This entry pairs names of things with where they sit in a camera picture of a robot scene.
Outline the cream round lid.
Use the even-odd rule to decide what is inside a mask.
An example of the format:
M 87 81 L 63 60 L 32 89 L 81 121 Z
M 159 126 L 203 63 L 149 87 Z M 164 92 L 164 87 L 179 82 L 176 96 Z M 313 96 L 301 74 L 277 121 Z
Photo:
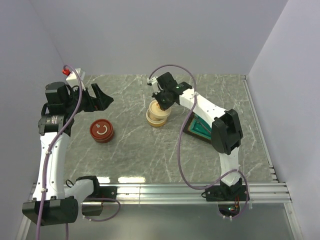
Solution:
M 167 119 L 170 116 L 172 109 L 162 110 L 159 103 L 156 100 L 153 100 L 149 104 L 148 112 L 152 120 L 159 121 Z

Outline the red round lid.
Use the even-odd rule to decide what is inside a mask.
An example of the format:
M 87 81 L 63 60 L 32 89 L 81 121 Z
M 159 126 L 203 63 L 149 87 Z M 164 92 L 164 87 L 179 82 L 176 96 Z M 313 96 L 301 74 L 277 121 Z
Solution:
M 98 133 L 99 135 L 104 135 L 108 131 L 114 131 L 114 127 L 111 122 L 107 119 L 95 120 L 89 128 L 89 132 Z

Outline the steel serving tongs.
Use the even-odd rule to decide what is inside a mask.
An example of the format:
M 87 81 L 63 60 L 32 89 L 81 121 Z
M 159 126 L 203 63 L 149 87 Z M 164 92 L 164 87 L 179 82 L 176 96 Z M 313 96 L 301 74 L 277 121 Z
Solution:
M 193 118 L 195 119 L 195 121 L 196 121 L 199 125 L 201 125 L 201 127 L 202 127 L 206 132 L 208 132 L 209 134 L 211 133 L 211 130 L 209 130 L 209 129 L 201 122 L 200 118 L 199 118 L 196 114 L 193 116 Z

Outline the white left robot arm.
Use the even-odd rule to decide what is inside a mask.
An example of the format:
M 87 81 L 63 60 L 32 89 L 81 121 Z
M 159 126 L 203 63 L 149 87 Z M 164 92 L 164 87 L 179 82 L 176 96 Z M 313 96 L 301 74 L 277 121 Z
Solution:
M 85 199 L 96 201 L 101 196 L 100 183 L 95 175 L 78 177 L 70 188 L 64 185 L 65 157 L 75 114 L 104 111 L 113 102 L 113 98 L 96 83 L 91 87 L 94 96 L 90 96 L 87 88 L 78 89 L 62 81 L 45 87 L 47 102 L 38 121 L 41 143 L 39 175 L 31 201 L 22 205 L 22 213 L 35 224 L 74 223 L 80 204 Z

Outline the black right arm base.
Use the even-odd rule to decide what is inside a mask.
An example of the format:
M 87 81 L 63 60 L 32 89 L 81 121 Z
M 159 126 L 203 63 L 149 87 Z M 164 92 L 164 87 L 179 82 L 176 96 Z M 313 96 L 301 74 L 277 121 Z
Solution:
M 245 185 L 229 187 L 227 185 L 214 185 L 205 189 L 201 194 L 207 202 L 235 202 L 246 201 L 247 188 Z

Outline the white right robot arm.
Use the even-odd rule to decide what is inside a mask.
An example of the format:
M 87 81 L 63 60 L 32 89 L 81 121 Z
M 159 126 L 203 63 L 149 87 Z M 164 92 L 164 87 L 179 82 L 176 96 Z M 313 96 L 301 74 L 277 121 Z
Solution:
M 150 76 L 147 84 L 153 88 L 152 97 L 163 111 L 178 104 L 189 110 L 189 117 L 195 114 L 210 126 L 210 142 L 220 159 L 220 193 L 224 199 L 232 200 L 238 195 L 244 179 L 239 172 L 243 131 L 238 113 L 234 109 L 221 108 L 201 96 L 196 84 L 178 83 L 169 72 L 158 77 Z

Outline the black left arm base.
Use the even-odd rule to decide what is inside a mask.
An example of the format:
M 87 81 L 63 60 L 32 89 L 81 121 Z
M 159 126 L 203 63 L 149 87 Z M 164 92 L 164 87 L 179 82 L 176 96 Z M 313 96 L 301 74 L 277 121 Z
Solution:
M 82 214 L 88 218 L 98 217 L 104 209 L 107 209 L 108 205 L 112 207 L 115 204 L 115 208 L 117 208 L 119 206 L 117 191 L 116 186 L 100 186 L 98 193 L 89 195 L 82 203 Z

